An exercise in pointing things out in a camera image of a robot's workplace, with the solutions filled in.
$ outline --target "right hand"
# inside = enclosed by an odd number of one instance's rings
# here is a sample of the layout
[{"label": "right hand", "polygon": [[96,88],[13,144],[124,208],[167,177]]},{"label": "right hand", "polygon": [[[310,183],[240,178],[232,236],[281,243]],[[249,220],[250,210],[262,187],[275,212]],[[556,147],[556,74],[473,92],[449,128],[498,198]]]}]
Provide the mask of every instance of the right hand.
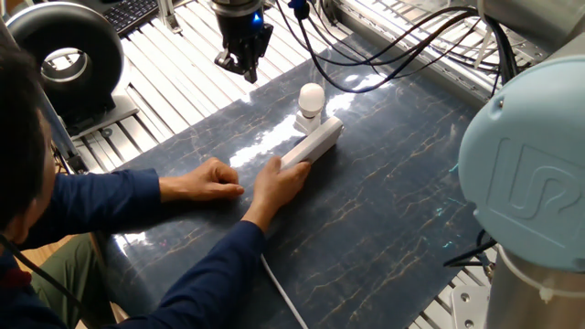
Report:
[{"label": "right hand", "polygon": [[301,162],[294,167],[281,171],[281,158],[271,158],[254,183],[254,199],[244,220],[254,222],[263,231],[268,229],[272,217],[278,209],[293,200],[303,188],[311,165]]}]

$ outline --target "blue long-sleeve shirt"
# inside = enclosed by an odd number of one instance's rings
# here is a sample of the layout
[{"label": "blue long-sleeve shirt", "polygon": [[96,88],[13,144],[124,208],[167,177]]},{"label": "blue long-sleeve shirt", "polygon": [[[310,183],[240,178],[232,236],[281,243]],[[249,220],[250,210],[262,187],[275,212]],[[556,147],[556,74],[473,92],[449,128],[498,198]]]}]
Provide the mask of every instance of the blue long-sleeve shirt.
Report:
[{"label": "blue long-sleeve shirt", "polygon": [[[58,175],[49,208],[19,247],[37,248],[69,234],[126,228],[160,206],[154,171]],[[171,287],[156,310],[108,328],[220,327],[250,285],[264,245],[264,235],[256,225],[239,222]],[[14,257],[5,250],[0,256],[0,327],[66,328],[29,284],[5,284],[3,278],[16,269]]]}]

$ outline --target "table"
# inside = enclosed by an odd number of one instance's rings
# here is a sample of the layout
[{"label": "table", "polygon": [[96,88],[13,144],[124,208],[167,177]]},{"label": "table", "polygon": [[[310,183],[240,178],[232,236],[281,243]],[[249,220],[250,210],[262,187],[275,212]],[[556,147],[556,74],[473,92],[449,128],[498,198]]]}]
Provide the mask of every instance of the table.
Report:
[{"label": "table", "polygon": [[[346,42],[374,50],[358,36]],[[326,70],[355,88],[380,79],[363,67]],[[111,297],[128,314],[152,311],[245,213],[255,175],[302,139],[293,122],[307,82],[325,86],[324,116],[346,128],[278,214],[265,256],[309,327],[405,328],[452,279],[456,270],[442,262],[469,249],[480,229],[456,171],[473,109],[417,75],[345,94],[309,61],[123,167],[181,175],[216,156],[246,187],[233,202],[181,205],[161,225],[101,244]],[[259,269],[227,327],[299,326]]]}]

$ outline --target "cable bundle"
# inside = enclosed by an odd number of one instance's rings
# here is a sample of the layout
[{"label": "cable bundle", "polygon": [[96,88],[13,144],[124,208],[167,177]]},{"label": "cable bundle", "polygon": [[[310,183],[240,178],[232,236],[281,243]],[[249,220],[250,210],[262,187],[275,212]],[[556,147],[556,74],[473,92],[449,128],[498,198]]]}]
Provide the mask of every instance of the cable bundle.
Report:
[{"label": "cable bundle", "polygon": [[[284,19],[284,23],[291,31],[292,36],[297,40],[297,42],[303,48],[305,48],[311,54],[311,58],[315,64],[317,70],[319,71],[319,73],[321,73],[321,75],[323,75],[323,77],[329,83],[331,83],[334,87],[340,89],[341,91],[351,92],[351,93],[364,93],[364,92],[375,90],[375,89],[379,88],[380,86],[384,85],[385,83],[389,82],[390,80],[404,78],[404,77],[408,77],[410,75],[416,74],[416,73],[420,72],[421,70],[426,69],[431,64],[436,63],[441,58],[443,58],[445,56],[450,56],[452,54],[452,51],[456,47],[459,47],[460,44],[465,40],[465,38],[473,33],[473,30],[475,29],[475,27],[479,23],[479,20],[478,20],[463,37],[461,37],[457,42],[452,43],[452,46],[447,51],[441,52],[436,47],[433,47],[433,49],[435,51],[438,51],[441,53],[441,55],[438,56],[436,59],[425,64],[421,68],[419,68],[415,71],[412,71],[411,73],[406,73],[406,74],[400,75],[400,72],[402,70],[404,70],[426,47],[429,47],[429,46],[432,47],[431,42],[433,40],[437,39],[442,32],[444,32],[448,28],[452,27],[453,25],[457,24],[458,22],[464,20],[465,18],[479,16],[477,9],[472,8],[472,7],[468,7],[468,6],[454,6],[454,7],[443,8],[443,9],[425,17],[424,19],[422,19],[419,23],[417,23],[416,25],[411,27],[408,31],[406,31],[401,36],[397,37],[396,40],[394,40],[393,42],[388,44],[385,48],[381,49],[377,54],[375,54],[371,57],[367,57],[367,56],[359,53],[357,50],[349,47],[349,45],[347,45],[347,43],[345,43],[342,40],[335,37],[331,33],[331,31],[329,31],[326,24],[323,22],[323,20],[319,16],[319,20],[321,21],[321,24],[323,25],[324,30],[329,35],[331,35],[337,42],[346,46],[348,49],[350,49],[353,53],[357,54],[362,59],[354,58],[350,55],[347,55],[346,53],[344,53],[340,49],[338,49],[331,41],[329,41],[324,36],[324,34],[319,30],[317,24],[312,20],[312,18],[308,17],[309,23],[314,27],[315,31],[324,40],[324,42],[328,46],[330,46],[334,51],[339,53],[341,56],[350,60],[350,62],[339,62],[339,61],[331,60],[329,58],[324,58],[324,57],[322,57],[314,52],[314,50],[311,46],[311,43],[309,41],[309,37],[307,36],[307,33],[304,29],[303,20],[302,20],[302,18],[298,18],[299,27],[301,28],[301,32],[303,34],[303,39],[304,39],[304,42],[302,42],[302,40],[294,34],[294,31],[291,28],[291,26],[288,22],[288,19],[282,10],[282,7],[281,7],[279,0],[276,0],[276,5],[278,6],[279,11],[281,12],[282,18]],[[396,46],[404,37],[408,36],[413,31],[421,28],[423,25],[425,25],[426,23],[428,23],[429,21],[431,21],[435,17],[446,14],[446,13],[452,13],[452,12],[459,13],[459,15],[448,20],[439,29],[437,29],[435,32],[429,34],[428,37],[424,38],[421,42],[419,42],[419,44],[407,49],[404,53],[397,56],[396,58],[393,58],[390,60],[375,60],[375,59],[379,58],[380,56],[382,56],[384,53],[386,53],[388,50],[390,50],[391,48]],[[496,39],[497,48],[498,48],[498,52],[499,52],[499,56],[500,56],[500,63],[495,64],[495,63],[489,63],[489,62],[482,61],[482,62],[480,62],[481,64],[486,65],[486,66],[491,66],[493,69],[485,69],[485,68],[479,68],[479,69],[486,71],[488,73],[497,73],[497,76],[495,79],[495,85],[497,84],[497,80],[500,76],[502,77],[502,83],[504,84],[504,83],[507,83],[509,80],[511,80],[518,72],[518,67],[516,65],[514,51],[512,49],[512,46],[510,45],[510,42],[509,42],[507,36],[504,33],[504,30],[500,27],[500,25],[490,17],[487,17],[487,19],[485,21],[495,33],[495,39]],[[470,60],[472,58],[466,57],[464,55],[455,54],[455,53],[453,53],[453,54],[454,54],[454,56],[461,58],[461,59],[457,59],[457,58],[453,58],[450,56],[450,58],[453,59],[454,61],[456,61],[462,65],[465,65],[465,66],[472,66],[472,64],[465,62],[466,59]],[[319,62],[319,60],[322,60],[322,61],[328,62],[330,64],[344,66],[344,67],[354,67],[354,66],[359,66],[359,65],[367,65],[367,66],[371,67],[376,73],[378,73],[378,71],[376,70],[377,66],[391,64],[391,63],[397,62],[403,58],[406,58],[406,59],[402,63],[400,63],[400,65],[396,69],[394,69],[389,75],[387,75],[381,82],[377,83],[376,85],[365,87],[365,88],[362,88],[359,90],[347,88],[347,87],[342,86],[341,84],[335,82],[334,80],[332,80],[331,77],[329,77],[327,75],[327,73],[324,71],[323,67],[321,66],[321,63]]]}]

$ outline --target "white power strip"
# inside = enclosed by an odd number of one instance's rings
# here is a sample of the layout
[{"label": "white power strip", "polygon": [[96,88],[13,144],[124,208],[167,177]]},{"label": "white power strip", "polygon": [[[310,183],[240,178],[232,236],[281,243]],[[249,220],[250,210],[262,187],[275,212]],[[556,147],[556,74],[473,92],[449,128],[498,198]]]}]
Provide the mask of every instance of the white power strip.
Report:
[{"label": "white power strip", "polygon": [[282,157],[281,169],[291,168],[301,161],[314,163],[337,143],[343,128],[341,120],[336,117],[330,118]]},{"label": "white power strip", "polygon": [[[337,143],[337,138],[339,138],[343,128],[344,124],[336,117],[332,117],[327,120],[325,123],[320,125],[319,128],[315,129],[314,132],[309,134],[302,142],[294,146],[294,148],[289,151],[289,153],[282,157],[281,170],[291,168],[301,161],[309,161],[311,164],[317,161],[321,155],[323,155],[325,152],[327,152],[327,150],[332,148],[335,143]],[[268,276],[271,277],[271,280],[276,286],[276,289],[278,289],[278,291],[281,293],[282,298],[291,309],[292,314],[294,314],[294,317],[299,322],[301,327],[303,329],[309,329],[302,316],[296,310],[296,307],[294,307],[293,302],[272,273],[270,266],[268,266],[268,262],[266,262],[266,259],[264,258],[264,255],[261,255],[261,262],[262,266],[264,266],[264,269],[268,273]]]}]

